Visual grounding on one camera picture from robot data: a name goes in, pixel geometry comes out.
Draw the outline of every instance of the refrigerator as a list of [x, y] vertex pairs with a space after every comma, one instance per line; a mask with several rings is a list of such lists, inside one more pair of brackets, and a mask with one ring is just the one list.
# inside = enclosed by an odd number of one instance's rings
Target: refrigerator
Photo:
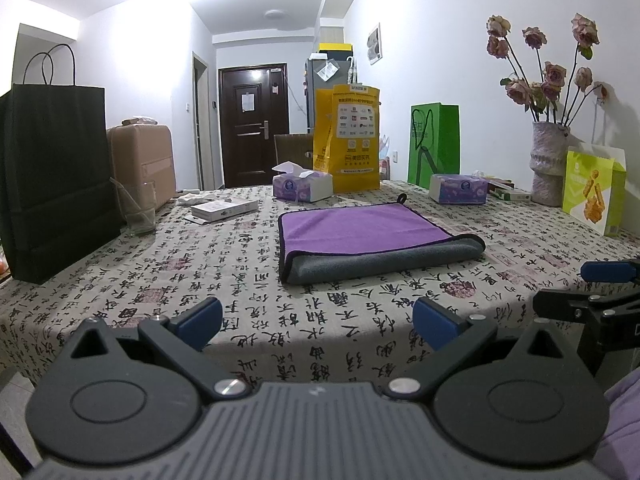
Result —
[[306, 62], [306, 127], [308, 133], [312, 134], [316, 127], [316, 90], [319, 88], [333, 88], [334, 85], [347, 84], [347, 76], [349, 75], [350, 61], [335, 61], [330, 59], [331, 63], [338, 67], [338, 72], [332, 76], [329, 81], [324, 81], [318, 75], [318, 71], [322, 70], [327, 61], [325, 59], [309, 59]]

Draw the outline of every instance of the flower vase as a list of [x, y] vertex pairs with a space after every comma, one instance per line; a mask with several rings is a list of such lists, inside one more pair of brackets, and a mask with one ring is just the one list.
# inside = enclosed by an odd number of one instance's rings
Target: flower vase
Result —
[[570, 129], [555, 123], [533, 123], [533, 148], [529, 167], [534, 171], [531, 199], [542, 205], [560, 207], [566, 173]]

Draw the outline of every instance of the suitcase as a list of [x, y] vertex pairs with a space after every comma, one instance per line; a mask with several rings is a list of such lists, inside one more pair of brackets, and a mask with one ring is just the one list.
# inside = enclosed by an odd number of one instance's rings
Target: suitcase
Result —
[[124, 186], [153, 180], [156, 209], [175, 196], [171, 132], [160, 124], [130, 124], [107, 131], [111, 171]]

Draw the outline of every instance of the blue gripper pad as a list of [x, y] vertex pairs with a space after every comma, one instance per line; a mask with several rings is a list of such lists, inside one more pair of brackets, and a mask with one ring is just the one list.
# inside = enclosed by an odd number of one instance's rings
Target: blue gripper pad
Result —
[[638, 272], [629, 262], [586, 262], [580, 275], [585, 282], [628, 283], [638, 277]]
[[414, 303], [414, 329], [435, 351], [457, 338], [468, 327], [466, 321], [429, 298]]
[[178, 339], [200, 352], [221, 327], [222, 303], [212, 297], [174, 317], [169, 329]]

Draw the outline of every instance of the door handle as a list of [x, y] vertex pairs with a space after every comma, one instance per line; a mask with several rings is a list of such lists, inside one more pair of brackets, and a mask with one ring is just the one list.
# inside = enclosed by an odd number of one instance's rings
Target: door handle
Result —
[[269, 140], [269, 121], [264, 121], [264, 126], [260, 126], [261, 130], [264, 130], [264, 139]]

